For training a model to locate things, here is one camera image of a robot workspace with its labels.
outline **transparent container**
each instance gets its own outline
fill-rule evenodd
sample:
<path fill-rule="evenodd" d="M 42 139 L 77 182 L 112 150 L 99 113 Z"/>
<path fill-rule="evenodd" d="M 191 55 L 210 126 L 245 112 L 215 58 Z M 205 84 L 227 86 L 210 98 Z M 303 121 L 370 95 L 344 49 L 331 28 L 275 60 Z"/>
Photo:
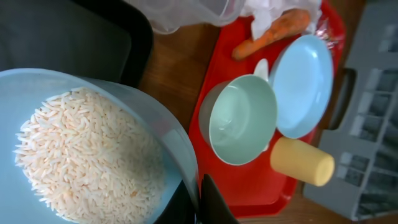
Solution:
<path fill-rule="evenodd" d="M 246 0 L 124 0 L 139 9 L 155 32 L 170 34 L 202 22 L 225 26 L 238 18 Z"/>
<path fill-rule="evenodd" d="M 15 133 L 41 107 L 42 101 L 80 86 L 97 91 L 133 115 L 164 148 L 166 189 L 147 223 L 153 223 L 162 214 L 181 179 L 198 209 L 195 152 L 188 135 L 167 108 L 129 86 L 44 69 L 20 68 L 0 72 L 0 223 L 69 223 L 57 217 L 30 191 L 31 185 L 22 169 L 15 166 L 12 151 L 19 144 Z"/>

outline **brown wood floor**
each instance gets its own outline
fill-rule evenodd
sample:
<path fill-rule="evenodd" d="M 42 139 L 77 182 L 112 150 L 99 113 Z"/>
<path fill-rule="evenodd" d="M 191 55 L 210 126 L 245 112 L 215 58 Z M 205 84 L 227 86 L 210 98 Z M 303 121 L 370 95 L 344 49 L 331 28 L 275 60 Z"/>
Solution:
<path fill-rule="evenodd" d="M 330 0 L 346 24 L 345 58 L 364 7 L 365 0 Z M 144 74 L 140 89 L 165 105 L 188 130 L 195 103 L 205 77 L 213 47 L 220 29 L 210 25 L 184 27 L 171 35 L 156 35 L 154 52 Z M 320 125 L 327 127 L 341 83 L 335 80 L 330 107 Z M 398 217 L 380 218 L 367 223 L 398 223 Z M 349 220 L 303 198 L 302 184 L 286 209 L 276 217 L 241 220 L 242 223 L 351 223 Z"/>

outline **bowl of rice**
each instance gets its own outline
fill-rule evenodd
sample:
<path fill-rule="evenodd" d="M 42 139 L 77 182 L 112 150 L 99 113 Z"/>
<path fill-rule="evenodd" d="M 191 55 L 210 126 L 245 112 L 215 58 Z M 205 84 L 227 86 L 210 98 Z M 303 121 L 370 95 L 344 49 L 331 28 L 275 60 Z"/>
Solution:
<path fill-rule="evenodd" d="M 0 108 L 2 223 L 154 223 L 182 179 L 197 198 L 186 133 L 139 90 L 15 69 Z"/>

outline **red tray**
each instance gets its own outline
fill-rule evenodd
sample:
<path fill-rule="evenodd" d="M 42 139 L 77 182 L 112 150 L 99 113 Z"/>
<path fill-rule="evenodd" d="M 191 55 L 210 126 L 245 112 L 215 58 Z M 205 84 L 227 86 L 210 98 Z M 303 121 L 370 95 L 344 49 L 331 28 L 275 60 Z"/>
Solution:
<path fill-rule="evenodd" d="M 341 19 L 327 2 L 322 3 L 321 10 L 323 17 L 329 18 L 332 33 L 342 39 L 333 49 L 333 63 L 336 70 L 343 50 L 345 31 Z M 251 21 L 250 18 L 239 18 L 222 28 L 189 129 L 189 137 L 198 160 L 198 183 L 201 183 L 204 174 L 210 174 L 236 218 L 278 214 L 292 198 L 297 184 L 296 179 L 275 172 L 270 167 L 270 152 L 281 137 L 278 131 L 275 132 L 268 151 L 246 165 L 230 166 L 217 158 L 199 130 L 200 105 L 215 85 L 253 73 L 256 64 L 262 58 L 268 59 L 271 68 L 281 51 L 299 37 L 278 41 L 246 60 L 237 62 L 231 58 L 232 50 L 251 36 Z M 315 130 L 301 140 L 310 143 L 314 134 Z"/>

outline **carrot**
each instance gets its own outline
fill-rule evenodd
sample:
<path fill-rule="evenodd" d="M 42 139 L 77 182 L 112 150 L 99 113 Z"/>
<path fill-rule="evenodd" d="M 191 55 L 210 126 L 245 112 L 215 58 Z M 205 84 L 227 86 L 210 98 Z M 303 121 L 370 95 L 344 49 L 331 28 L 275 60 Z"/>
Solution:
<path fill-rule="evenodd" d="M 261 48 L 286 37 L 300 34 L 310 24 L 310 13 L 304 9 L 291 9 L 276 19 L 271 27 L 257 40 L 245 40 L 232 52 L 232 58 L 241 60 Z"/>

